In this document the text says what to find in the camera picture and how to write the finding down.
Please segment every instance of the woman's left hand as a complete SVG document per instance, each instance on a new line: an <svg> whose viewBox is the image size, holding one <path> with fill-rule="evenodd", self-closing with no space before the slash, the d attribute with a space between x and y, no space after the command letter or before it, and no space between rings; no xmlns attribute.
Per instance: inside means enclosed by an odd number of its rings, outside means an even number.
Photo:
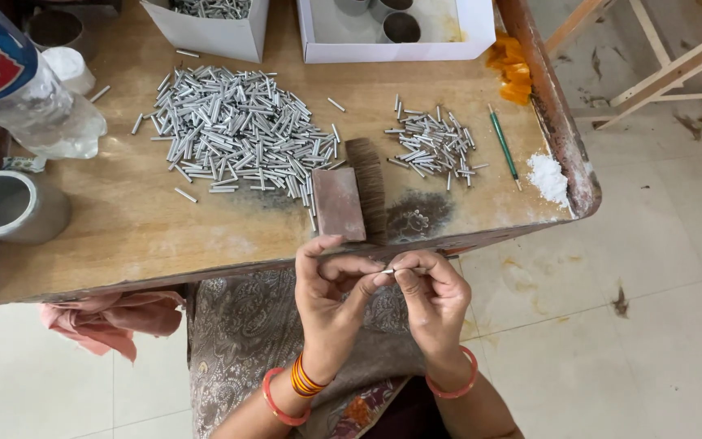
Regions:
<svg viewBox="0 0 702 439"><path fill-rule="evenodd" d="M362 326L367 299L383 285L385 268L367 258L340 254L323 263L324 250L343 242L339 235L322 235L297 250L297 309L305 332L303 367L317 384L327 384L346 362ZM345 302L343 294L349 292Z"/></svg>

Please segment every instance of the white tiled floor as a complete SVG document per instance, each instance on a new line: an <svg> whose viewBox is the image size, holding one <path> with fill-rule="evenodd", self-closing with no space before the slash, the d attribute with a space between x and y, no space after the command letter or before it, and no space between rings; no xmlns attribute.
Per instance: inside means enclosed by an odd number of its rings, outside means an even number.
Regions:
<svg viewBox="0 0 702 439"><path fill-rule="evenodd" d="M531 2L544 36L579 1ZM578 87L613 96L651 73L642 36L616 33L631 13L617 5L571 46L574 63L556 67L573 106ZM700 29L689 27L693 44ZM614 61L611 45L633 65ZM695 116L702 104L648 105L610 130L582 127L603 188L595 216L457 264L473 285L463 344L527 437L702 437L702 141L674 111ZM627 319L608 306L620 286ZM0 438L189 439L185 326L136 343L134 366L95 357L45 330L34 305L0 306Z"/></svg>

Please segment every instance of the green pen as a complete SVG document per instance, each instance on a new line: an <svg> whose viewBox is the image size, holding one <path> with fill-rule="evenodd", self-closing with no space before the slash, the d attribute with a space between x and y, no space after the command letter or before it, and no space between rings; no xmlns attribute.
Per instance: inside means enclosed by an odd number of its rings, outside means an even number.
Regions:
<svg viewBox="0 0 702 439"><path fill-rule="evenodd" d="M500 146L502 146L502 152L505 153L505 159L508 160L508 167L511 169L513 180L516 182L516 186L521 191L522 185L519 182L519 175L516 173L516 167L513 165L513 159L511 158L511 151L508 149L508 144L505 143L505 136L502 135L502 128L500 127L500 122L497 119L497 115L494 114L492 104L489 104L489 112L489 116L492 118L492 124L494 125L494 131L497 132L498 139L500 140Z"/></svg>

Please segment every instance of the metal cup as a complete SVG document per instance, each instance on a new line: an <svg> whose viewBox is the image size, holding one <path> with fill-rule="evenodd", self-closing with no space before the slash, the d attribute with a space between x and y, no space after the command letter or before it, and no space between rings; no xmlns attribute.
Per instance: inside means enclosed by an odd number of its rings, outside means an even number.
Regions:
<svg viewBox="0 0 702 439"><path fill-rule="evenodd" d="M384 23L389 14L407 11L413 5L414 0L372 0L370 15L373 15L378 23Z"/></svg>
<svg viewBox="0 0 702 439"><path fill-rule="evenodd" d="M41 244L69 223L69 199L59 189L15 171L0 171L0 240Z"/></svg>
<svg viewBox="0 0 702 439"><path fill-rule="evenodd" d="M381 25L378 44L417 43L421 39L421 27L413 15L391 13Z"/></svg>
<svg viewBox="0 0 702 439"><path fill-rule="evenodd" d="M359 16L367 11L367 6L370 5L370 0L335 0L335 4L344 14L349 16Z"/></svg>
<svg viewBox="0 0 702 439"><path fill-rule="evenodd" d="M26 22L26 35L40 52L53 47L73 48L88 64L97 55L97 43L77 16L48 9Z"/></svg>

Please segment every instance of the pink cloth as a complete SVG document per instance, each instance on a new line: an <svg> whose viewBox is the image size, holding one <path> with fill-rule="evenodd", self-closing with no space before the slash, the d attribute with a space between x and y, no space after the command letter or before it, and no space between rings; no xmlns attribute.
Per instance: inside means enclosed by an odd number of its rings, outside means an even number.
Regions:
<svg viewBox="0 0 702 439"><path fill-rule="evenodd" d="M42 303L40 321L50 330L77 341L93 354L111 348L134 363L134 331L168 336L178 329L186 301L174 291L124 295L111 293L76 302Z"/></svg>

